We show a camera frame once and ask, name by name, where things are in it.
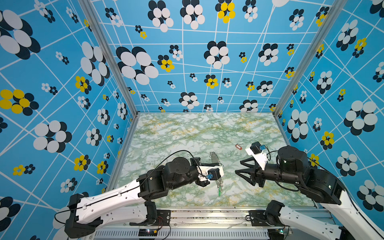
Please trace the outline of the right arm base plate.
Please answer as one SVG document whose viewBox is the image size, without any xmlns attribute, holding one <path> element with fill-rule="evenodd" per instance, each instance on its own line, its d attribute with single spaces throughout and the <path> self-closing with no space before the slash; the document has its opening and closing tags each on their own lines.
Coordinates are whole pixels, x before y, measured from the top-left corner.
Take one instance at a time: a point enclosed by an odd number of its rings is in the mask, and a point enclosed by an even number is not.
<svg viewBox="0 0 384 240">
<path fill-rule="evenodd" d="M 266 214 L 263 210 L 251 210 L 245 217 L 253 227 L 285 227 L 277 215 Z"/>
</svg>

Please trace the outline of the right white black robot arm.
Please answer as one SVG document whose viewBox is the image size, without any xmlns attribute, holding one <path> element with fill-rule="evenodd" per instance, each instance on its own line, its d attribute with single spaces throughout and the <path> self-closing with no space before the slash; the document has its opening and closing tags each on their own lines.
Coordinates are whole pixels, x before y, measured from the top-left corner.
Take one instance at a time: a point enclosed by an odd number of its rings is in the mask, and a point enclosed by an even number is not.
<svg viewBox="0 0 384 240">
<path fill-rule="evenodd" d="M 248 159 L 242 160 L 239 177 L 252 186 L 264 187 L 273 181 L 296 187 L 296 191 L 321 204 L 341 223 L 331 225 L 301 214 L 285 204 L 272 200 L 259 216 L 250 213 L 249 220 L 264 222 L 272 227 L 285 226 L 298 229 L 319 240 L 382 240 L 384 232 L 351 199 L 344 184 L 332 173 L 317 169 L 309 163 L 307 154 L 292 146 L 277 150 L 276 163 L 269 163 L 267 148 L 258 142 L 250 145 Z"/>
</svg>

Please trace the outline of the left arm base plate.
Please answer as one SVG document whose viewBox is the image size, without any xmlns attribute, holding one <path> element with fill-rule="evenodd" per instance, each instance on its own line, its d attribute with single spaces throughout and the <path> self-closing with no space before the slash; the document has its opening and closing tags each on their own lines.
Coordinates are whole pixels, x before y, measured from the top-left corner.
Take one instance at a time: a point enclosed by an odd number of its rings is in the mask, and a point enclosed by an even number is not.
<svg viewBox="0 0 384 240">
<path fill-rule="evenodd" d="M 150 214 L 144 221 L 129 223 L 130 226 L 169 226 L 171 220 L 170 210 L 157 210 L 156 214 Z"/>
</svg>

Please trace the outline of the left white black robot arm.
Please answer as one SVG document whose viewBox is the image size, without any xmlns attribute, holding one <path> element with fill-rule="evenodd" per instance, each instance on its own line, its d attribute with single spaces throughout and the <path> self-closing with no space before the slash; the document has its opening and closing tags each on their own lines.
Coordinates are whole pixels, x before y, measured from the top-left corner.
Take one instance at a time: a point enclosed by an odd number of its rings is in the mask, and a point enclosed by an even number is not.
<svg viewBox="0 0 384 240">
<path fill-rule="evenodd" d="M 152 225 L 158 218 L 155 199 L 192 183 L 204 188 L 223 176 L 223 166 L 218 163 L 201 164 L 200 158 L 177 157 L 120 188 L 91 197 L 71 196 L 65 233 L 78 239 L 115 223 Z"/>
</svg>

